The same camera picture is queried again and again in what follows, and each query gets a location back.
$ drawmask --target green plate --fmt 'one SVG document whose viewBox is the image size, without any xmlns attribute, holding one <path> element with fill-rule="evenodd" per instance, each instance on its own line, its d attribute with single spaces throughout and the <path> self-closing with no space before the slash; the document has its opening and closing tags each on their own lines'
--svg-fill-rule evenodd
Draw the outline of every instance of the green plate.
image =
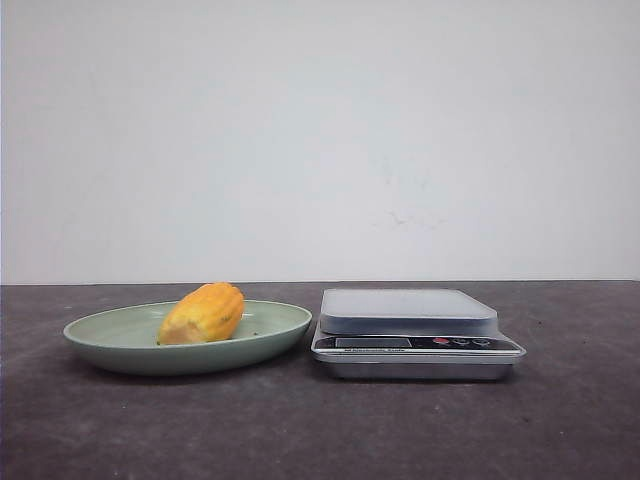
<svg viewBox="0 0 640 480">
<path fill-rule="evenodd" d="M 80 318 L 64 328 L 89 363 L 137 375 L 184 375 L 242 367 L 291 348 L 307 331 L 311 312 L 284 303 L 245 300 L 229 340 L 157 345 L 156 333 L 176 302 L 119 308 Z"/>
</svg>

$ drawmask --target table surface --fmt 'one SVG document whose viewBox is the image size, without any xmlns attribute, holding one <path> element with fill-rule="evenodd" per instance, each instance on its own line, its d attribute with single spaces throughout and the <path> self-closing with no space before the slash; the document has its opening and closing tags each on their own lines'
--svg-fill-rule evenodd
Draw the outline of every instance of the table surface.
<svg viewBox="0 0 640 480">
<path fill-rule="evenodd" d="M 640 282 L 237 285 L 311 310 L 305 337 L 169 378 L 94 368 L 61 331 L 196 285 L 3 287 L 2 478 L 640 478 Z M 330 378 L 309 351 L 329 287 L 458 288 L 528 354 L 501 382 Z"/>
</svg>

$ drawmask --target scale weighing platform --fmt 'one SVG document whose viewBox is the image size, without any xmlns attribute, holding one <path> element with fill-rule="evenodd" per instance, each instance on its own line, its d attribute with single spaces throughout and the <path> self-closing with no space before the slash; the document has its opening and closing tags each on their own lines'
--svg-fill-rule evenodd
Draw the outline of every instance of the scale weighing platform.
<svg viewBox="0 0 640 480">
<path fill-rule="evenodd" d="M 342 378 L 497 380 L 526 351 L 459 290 L 325 290 L 311 343 Z"/>
</svg>

